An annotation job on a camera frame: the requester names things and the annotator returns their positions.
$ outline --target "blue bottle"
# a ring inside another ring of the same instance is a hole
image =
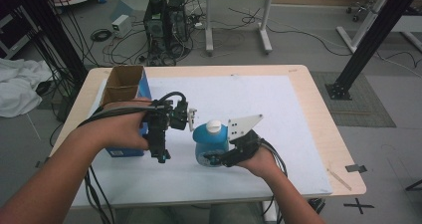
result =
[[[193,131],[196,141],[196,160],[203,166],[221,166],[216,154],[223,154],[229,150],[227,141],[227,126],[219,120],[210,120],[201,124]]]

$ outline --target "table leg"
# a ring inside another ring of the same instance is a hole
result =
[[[362,40],[363,36],[372,26],[375,19],[378,17],[378,12],[381,10],[382,6],[386,3],[387,0],[377,0],[376,3],[373,5],[372,8],[369,9],[369,13],[366,16],[363,23],[360,25],[359,30],[357,30],[356,34],[354,35],[353,39],[351,39],[347,33],[345,32],[344,28],[337,27],[336,30],[341,38],[344,40],[347,47],[350,49],[352,53],[354,53],[359,45],[360,41]]]
[[[263,44],[264,44],[264,48],[267,54],[271,53],[273,51],[273,48],[271,47],[271,43],[270,43],[270,39],[268,38],[268,34],[267,34],[267,21],[268,21],[268,16],[270,15],[270,8],[271,8],[271,0],[265,0],[265,10],[264,10],[264,17],[263,17],[263,22],[262,23],[258,23],[259,25],[259,30],[260,30],[260,34],[261,34],[261,39],[263,40]]]
[[[206,52],[208,56],[212,56],[212,52],[214,51],[214,45],[212,40],[212,25],[211,25],[211,0],[206,0],[207,4],[207,20],[206,20],[206,27],[205,27],[205,41],[206,41]]]
[[[410,32],[401,32],[421,53],[422,53],[422,43]]]

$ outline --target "black metal frame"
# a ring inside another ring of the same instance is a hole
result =
[[[348,90],[413,0],[388,0],[334,84],[326,84],[332,100],[351,100]]]

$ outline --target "forearm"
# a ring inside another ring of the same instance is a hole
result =
[[[88,138],[71,133],[43,168],[0,210],[1,222],[62,223],[100,150]]]
[[[286,223],[324,223],[282,171],[275,171],[264,180],[273,191]]]

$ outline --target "white cloth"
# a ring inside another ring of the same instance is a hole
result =
[[[0,116],[29,112],[42,98],[35,90],[52,76],[46,62],[0,59]]]

